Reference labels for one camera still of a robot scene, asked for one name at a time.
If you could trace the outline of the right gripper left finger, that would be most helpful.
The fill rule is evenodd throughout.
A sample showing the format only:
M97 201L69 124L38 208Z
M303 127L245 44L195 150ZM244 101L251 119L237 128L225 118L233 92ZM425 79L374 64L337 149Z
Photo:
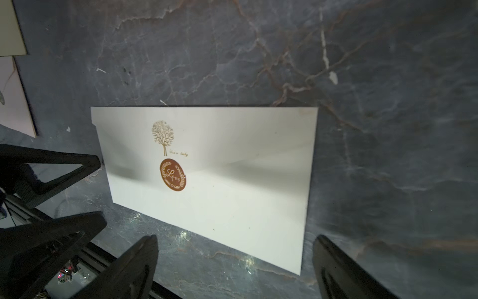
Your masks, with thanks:
M145 236L114 261L75 299L146 299L158 261L158 240Z

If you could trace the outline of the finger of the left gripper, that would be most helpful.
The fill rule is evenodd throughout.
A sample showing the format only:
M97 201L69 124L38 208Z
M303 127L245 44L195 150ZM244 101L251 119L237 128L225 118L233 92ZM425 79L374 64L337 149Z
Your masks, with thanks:
M79 164L81 167L45 183L34 174L31 164ZM1 145L1 187L6 194L17 194L21 202L31 209L78 183L100 167L98 157L91 154Z
M91 212L1 229L1 298L35 298L106 226Z

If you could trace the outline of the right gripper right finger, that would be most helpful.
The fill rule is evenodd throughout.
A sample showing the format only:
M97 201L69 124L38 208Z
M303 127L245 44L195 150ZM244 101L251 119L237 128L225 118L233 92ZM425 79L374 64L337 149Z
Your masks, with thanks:
M324 235L313 245L312 262L324 299L398 299Z

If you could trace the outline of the pink envelope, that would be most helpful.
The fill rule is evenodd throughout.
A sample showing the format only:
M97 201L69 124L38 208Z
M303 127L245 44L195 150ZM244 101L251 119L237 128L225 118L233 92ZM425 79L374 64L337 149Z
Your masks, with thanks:
M13 57L1 57L1 124L30 137L36 129Z

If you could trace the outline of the cream white envelope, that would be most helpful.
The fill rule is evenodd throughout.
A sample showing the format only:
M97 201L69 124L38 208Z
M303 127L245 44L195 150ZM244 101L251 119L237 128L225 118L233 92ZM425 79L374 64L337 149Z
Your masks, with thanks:
M316 107L93 107L112 200L300 274Z

